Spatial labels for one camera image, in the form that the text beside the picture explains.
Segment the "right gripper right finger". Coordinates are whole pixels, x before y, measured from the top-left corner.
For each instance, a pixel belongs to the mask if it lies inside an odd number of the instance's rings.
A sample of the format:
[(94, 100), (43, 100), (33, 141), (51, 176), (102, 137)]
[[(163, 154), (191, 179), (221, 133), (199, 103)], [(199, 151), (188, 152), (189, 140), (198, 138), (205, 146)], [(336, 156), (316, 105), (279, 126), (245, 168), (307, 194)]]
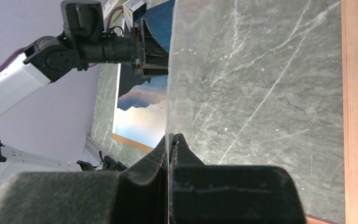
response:
[(206, 165), (183, 134), (168, 136), (171, 224), (303, 224), (294, 181), (271, 165)]

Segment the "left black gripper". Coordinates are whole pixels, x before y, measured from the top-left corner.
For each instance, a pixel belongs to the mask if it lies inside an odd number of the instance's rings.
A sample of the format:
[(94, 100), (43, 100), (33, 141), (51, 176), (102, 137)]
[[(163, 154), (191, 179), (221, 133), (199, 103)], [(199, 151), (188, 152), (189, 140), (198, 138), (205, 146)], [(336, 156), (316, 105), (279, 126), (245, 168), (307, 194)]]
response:
[[(141, 47), (138, 36), (139, 28), (131, 28), (130, 34), (124, 35), (124, 28), (113, 26), (103, 34), (103, 62), (127, 63), (135, 74), (141, 73)], [(145, 18), (141, 19), (141, 32), (145, 62), (168, 62), (168, 52), (156, 40)], [(142, 67), (143, 77), (168, 75), (166, 65), (145, 64)]]

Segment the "copper wooden picture frame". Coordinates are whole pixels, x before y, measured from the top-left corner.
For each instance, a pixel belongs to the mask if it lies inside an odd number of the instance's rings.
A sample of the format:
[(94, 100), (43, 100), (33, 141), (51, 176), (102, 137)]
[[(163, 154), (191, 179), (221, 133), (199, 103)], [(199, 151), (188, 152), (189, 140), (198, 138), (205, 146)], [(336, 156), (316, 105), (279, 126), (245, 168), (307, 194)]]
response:
[(358, 224), (358, 0), (340, 3), (345, 222)]

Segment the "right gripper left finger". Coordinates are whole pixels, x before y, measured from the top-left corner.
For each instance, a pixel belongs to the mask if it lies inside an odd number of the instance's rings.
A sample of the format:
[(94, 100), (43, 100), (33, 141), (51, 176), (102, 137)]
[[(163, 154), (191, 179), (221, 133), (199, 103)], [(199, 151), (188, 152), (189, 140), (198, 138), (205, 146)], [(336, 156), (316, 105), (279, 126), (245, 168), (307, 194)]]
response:
[(0, 189), (0, 224), (166, 224), (165, 140), (123, 172), (25, 172)]

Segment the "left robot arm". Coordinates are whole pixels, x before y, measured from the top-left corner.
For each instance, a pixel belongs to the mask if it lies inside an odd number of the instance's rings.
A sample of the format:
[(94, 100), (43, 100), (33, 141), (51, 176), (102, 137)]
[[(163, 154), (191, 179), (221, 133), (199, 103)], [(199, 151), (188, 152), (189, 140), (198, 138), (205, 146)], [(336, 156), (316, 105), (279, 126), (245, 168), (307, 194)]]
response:
[[(68, 48), (63, 38), (45, 36), (17, 50), (0, 69), (0, 116), (33, 92), (55, 82), (78, 62), (131, 63), (135, 75), (145, 78), (168, 73), (168, 51), (155, 39), (145, 19), (131, 28), (128, 36), (101, 32), (96, 42), (82, 41)], [(94, 171), (78, 161), (74, 167), (46, 157), (24, 154), (0, 141), (0, 181), (13, 173), (28, 171)]]

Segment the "mountain landscape photo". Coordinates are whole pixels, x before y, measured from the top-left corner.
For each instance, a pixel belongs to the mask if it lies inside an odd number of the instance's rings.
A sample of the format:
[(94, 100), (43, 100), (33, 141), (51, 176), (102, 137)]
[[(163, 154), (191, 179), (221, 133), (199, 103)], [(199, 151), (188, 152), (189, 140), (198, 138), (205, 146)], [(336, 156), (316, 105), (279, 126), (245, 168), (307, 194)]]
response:
[[(145, 18), (156, 40), (169, 53), (174, 1), (149, 8)], [(166, 65), (168, 62), (145, 62)], [(112, 133), (154, 148), (165, 134), (167, 76), (143, 77), (127, 63), (117, 67)]]

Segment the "clear acrylic sheet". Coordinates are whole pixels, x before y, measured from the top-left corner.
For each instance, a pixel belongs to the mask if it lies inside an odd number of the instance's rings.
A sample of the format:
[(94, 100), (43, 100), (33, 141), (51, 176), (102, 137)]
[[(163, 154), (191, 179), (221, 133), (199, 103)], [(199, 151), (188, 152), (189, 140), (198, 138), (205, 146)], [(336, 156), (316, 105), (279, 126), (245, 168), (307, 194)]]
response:
[(338, 0), (178, 0), (168, 125), (206, 164), (273, 165), (345, 222)]

